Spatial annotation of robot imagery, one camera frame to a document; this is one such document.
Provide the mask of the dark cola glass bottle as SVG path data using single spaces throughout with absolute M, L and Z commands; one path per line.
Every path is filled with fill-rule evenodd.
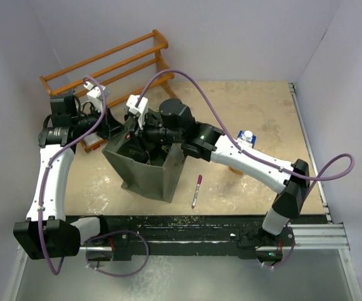
M 149 153 L 140 139 L 130 132 L 125 134 L 122 145 L 117 150 L 117 153 L 143 164 L 147 164 L 150 161 Z

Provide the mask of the green canvas tote bag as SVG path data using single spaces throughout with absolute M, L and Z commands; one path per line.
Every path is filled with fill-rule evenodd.
M 150 161 L 139 163 L 117 153 L 125 134 L 129 132 L 125 128 L 111 137 L 102 150 L 106 160 L 121 177 L 122 189 L 144 198 L 171 203 L 186 161 L 180 146 L 170 144 L 169 150 L 165 151 L 161 145 L 149 144 L 146 150 Z

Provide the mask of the blue orange juice carton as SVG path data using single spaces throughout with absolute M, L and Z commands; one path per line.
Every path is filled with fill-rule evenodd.
M 250 130 L 241 130 L 236 138 L 236 142 L 242 149 L 254 148 L 256 136 Z

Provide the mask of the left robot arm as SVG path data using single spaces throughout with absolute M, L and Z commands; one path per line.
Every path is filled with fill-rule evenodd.
M 110 234 L 100 217 L 69 223 L 65 215 L 68 175 L 78 141 L 97 133 L 108 138 L 122 130 L 102 96 L 89 96 L 90 112 L 84 113 L 76 95 L 51 98 L 51 114 L 39 133 L 40 170 L 33 202 L 23 222 L 15 223 L 13 235 L 32 260 L 75 256 L 90 240 L 102 246 Z

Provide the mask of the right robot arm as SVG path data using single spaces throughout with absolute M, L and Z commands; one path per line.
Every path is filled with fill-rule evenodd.
M 225 131 L 197 122 L 190 108 L 179 99 L 160 104 L 159 119 L 148 112 L 148 100 L 132 95 L 127 112 L 137 118 L 137 135 L 155 145 L 180 144 L 186 156 L 232 167 L 253 177 L 273 190 L 277 196 L 267 212 L 259 238 L 265 245 L 281 239 L 281 231 L 301 213 L 309 191 L 307 162 L 283 161 L 268 156 L 226 136 Z

